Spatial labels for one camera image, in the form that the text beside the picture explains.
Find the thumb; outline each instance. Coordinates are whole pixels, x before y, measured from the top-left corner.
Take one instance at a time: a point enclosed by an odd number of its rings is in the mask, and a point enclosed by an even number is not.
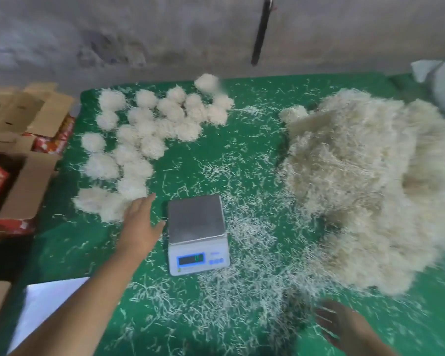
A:
[[[156,226],[153,228],[153,233],[154,233],[155,237],[157,237],[157,238],[160,237],[165,225],[166,225],[166,222],[163,220],[160,220],[160,222],[156,224]]]

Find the blue display frame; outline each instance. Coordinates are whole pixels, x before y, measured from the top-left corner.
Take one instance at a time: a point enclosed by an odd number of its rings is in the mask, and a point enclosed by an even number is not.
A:
[[[196,256],[196,255],[202,255],[202,261],[199,261],[197,263],[187,263],[187,264],[184,264],[184,265],[180,265],[180,259],[182,259],[184,257],[191,257],[191,256]],[[206,252],[192,253],[190,255],[178,256],[177,257],[177,265],[178,265],[179,268],[188,267],[188,266],[195,266],[195,265],[201,265],[203,263],[206,263]]]

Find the white paper sheet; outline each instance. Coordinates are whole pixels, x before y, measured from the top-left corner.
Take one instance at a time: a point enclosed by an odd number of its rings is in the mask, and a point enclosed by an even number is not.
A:
[[[13,333],[8,353],[58,309],[89,277],[36,283],[26,287],[23,310]]]

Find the white scale body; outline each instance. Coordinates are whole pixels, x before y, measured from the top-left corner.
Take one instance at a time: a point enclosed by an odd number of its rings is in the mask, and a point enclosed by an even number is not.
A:
[[[171,201],[168,204],[168,263],[172,276],[231,264],[219,195]]]

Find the person's left hand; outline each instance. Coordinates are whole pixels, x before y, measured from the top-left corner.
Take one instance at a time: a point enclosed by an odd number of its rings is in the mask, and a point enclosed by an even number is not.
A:
[[[150,223],[150,209],[156,195],[137,198],[125,211],[124,227],[117,242],[117,252],[135,255],[142,261],[162,234],[165,221],[161,220],[155,227]]]

